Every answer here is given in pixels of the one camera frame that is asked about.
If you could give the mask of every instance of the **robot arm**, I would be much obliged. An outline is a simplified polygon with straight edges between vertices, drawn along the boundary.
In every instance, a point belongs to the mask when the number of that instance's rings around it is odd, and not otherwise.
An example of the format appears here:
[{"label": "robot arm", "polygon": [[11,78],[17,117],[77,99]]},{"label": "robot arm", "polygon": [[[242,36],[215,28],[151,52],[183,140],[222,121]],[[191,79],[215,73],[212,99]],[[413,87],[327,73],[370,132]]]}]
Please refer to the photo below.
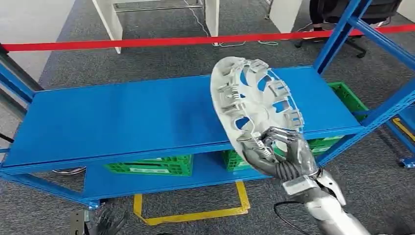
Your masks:
[{"label": "robot arm", "polygon": [[[287,144],[287,156],[272,151],[274,141]],[[246,160],[258,171],[281,179],[287,194],[305,205],[323,235],[370,235],[342,206],[345,198],[332,176],[319,169],[302,134],[270,127],[256,140],[238,140]]]}]

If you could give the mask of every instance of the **blue metal shelf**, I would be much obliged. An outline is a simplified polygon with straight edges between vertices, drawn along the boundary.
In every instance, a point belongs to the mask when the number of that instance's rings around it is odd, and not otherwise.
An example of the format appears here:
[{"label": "blue metal shelf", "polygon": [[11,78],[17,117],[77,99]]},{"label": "blue metal shelf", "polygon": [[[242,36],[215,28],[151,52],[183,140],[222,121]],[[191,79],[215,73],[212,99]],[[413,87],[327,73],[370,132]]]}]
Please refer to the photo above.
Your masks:
[{"label": "blue metal shelf", "polygon": [[[415,56],[360,18],[371,0],[350,0],[312,67],[274,69],[301,110],[306,139],[346,135],[317,159],[325,165],[397,114],[414,129],[415,79],[358,123],[321,77],[355,27],[409,68]],[[29,103],[0,177],[97,208],[98,199],[264,178],[253,170],[227,172],[213,154],[195,157],[193,176],[110,173],[103,164],[230,149],[212,107],[209,76],[33,92],[0,65],[0,82]],[[28,173],[87,166],[84,191]]]},{"label": "blue metal shelf", "polygon": [[401,121],[412,132],[415,133],[415,105],[409,106],[399,113]]},{"label": "blue metal shelf", "polygon": [[[307,139],[363,130],[312,67],[274,72],[304,116]],[[210,76],[193,76],[36,93],[2,170],[29,173],[227,149],[232,146],[211,103]]]},{"label": "blue metal shelf", "polygon": [[253,169],[226,171],[220,152],[196,154],[193,161],[193,173],[189,177],[116,174],[101,165],[89,166],[83,196],[88,199],[111,198],[267,178]]}]

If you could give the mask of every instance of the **white table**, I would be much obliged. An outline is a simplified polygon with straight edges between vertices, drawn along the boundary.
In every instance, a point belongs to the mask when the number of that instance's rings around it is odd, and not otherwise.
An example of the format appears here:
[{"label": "white table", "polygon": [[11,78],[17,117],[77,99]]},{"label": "white table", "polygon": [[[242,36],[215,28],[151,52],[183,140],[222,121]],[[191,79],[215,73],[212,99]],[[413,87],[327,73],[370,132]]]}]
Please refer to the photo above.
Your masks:
[{"label": "white table", "polygon": [[[122,39],[122,25],[114,8],[115,3],[161,1],[161,0],[92,0],[111,40]],[[219,35],[219,0],[205,0],[205,21],[212,37]],[[115,47],[118,54],[120,47]]]}]

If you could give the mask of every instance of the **blue shelf board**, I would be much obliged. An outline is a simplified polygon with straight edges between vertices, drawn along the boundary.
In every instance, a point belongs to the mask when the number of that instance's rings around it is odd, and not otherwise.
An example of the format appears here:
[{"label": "blue shelf board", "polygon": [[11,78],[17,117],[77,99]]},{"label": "blue shelf board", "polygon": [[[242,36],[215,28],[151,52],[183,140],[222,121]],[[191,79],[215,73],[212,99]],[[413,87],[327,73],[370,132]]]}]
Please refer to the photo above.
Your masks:
[{"label": "blue shelf board", "polygon": [[112,173],[102,165],[87,167],[83,197],[101,199],[153,193],[184,188],[233,183],[236,180],[256,180],[268,176],[254,169],[229,172],[220,152],[195,154],[191,176],[139,175]]},{"label": "blue shelf board", "polygon": [[[363,126],[312,67],[274,69],[290,87],[306,139]],[[11,174],[231,149],[210,76],[36,93],[1,170]]]},{"label": "blue shelf board", "polygon": [[402,110],[399,117],[411,133],[415,134],[415,105]]}]

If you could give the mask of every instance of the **chair wheel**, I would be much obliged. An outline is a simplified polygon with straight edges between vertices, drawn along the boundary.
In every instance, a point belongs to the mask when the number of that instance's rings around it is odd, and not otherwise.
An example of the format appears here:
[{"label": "chair wheel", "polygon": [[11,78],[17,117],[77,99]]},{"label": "chair wheel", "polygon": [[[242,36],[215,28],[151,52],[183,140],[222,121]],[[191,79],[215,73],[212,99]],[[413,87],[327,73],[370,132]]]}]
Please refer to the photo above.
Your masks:
[{"label": "chair wheel", "polygon": [[302,41],[296,42],[296,43],[294,44],[294,46],[295,46],[296,48],[300,48],[300,47],[302,47]]},{"label": "chair wheel", "polygon": [[356,57],[359,59],[362,59],[366,55],[366,52],[362,52],[360,54],[357,54]]}]

